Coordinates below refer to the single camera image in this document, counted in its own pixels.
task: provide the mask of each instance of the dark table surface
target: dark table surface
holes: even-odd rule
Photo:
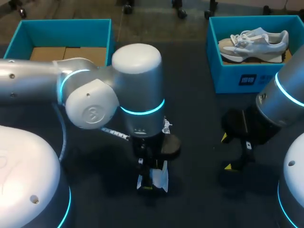
[[[139,196],[136,159],[128,142],[78,129],[66,120],[75,227],[276,228],[278,174],[304,122],[283,129],[256,149],[257,163],[246,168],[241,186],[222,188],[219,167],[240,155],[240,145],[237,140],[220,143],[220,118],[231,107],[245,108],[255,95],[215,94],[203,42],[152,45],[163,58],[165,114],[173,124],[171,132],[182,141],[180,157],[169,164],[169,193]],[[1,107],[0,124],[33,132],[56,152],[61,150],[61,127],[51,105]],[[109,125],[124,131],[120,112]]]

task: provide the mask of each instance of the sneaker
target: sneaker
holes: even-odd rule
[[[288,47],[288,32],[269,33],[262,28],[231,35],[218,43],[220,54],[233,62],[240,63],[249,57],[265,62],[281,63],[282,54]]]

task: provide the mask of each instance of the label on box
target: label on box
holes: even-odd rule
[[[238,83],[239,86],[252,86],[256,81],[257,75],[242,75]]]
[[[266,85],[270,80],[273,78],[273,75],[261,75],[261,77],[258,80],[259,85]]]

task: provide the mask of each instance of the shoe box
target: shoe box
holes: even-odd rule
[[[289,47],[282,63],[267,63],[255,58],[248,58],[239,64],[223,61],[218,48],[220,40],[259,27],[271,33],[287,30]],[[216,93],[260,92],[303,44],[304,24],[298,16],[211,17],[206,52]]]
[[[82,57],[111,64],[114,35],[110,19],[23,20],[4,58],[53,61]]]

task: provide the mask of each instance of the office chair wheel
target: office chair wheel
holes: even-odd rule
[[[124,10],[123,11],[124,14],[132,14],[133,13],[133,8],[128,3],[123,6],[123,10]]]
[[[27,17],[27,12],[25,11],[24,8],[20,8],[18,10],[19,15],[21,16],[22,19],[25,19]]]
[[[12,10],[16,10],[17,9],[17,5],[16,3],[14,3],[13,1],[9,1],[9,6]]]
[[[186,16],[187,16],[187,13],[186,13],[185,10],[183,10],[183,9],[180,8],[180,9],[177,10],[177,16],[178,16],[180,19],[185,19]]]
[[[263,15],[270,15],[271,14],[271,9],[269,6],[264,6],[263,7]]]
[[[204,12],[204,16],[205,16],[205,19],[206,19],[206,20],[209,20],[209,18],[213,16],[213,13],[212,13],[212,11],[210,11],[210,10],[206,10],[206,11]]]

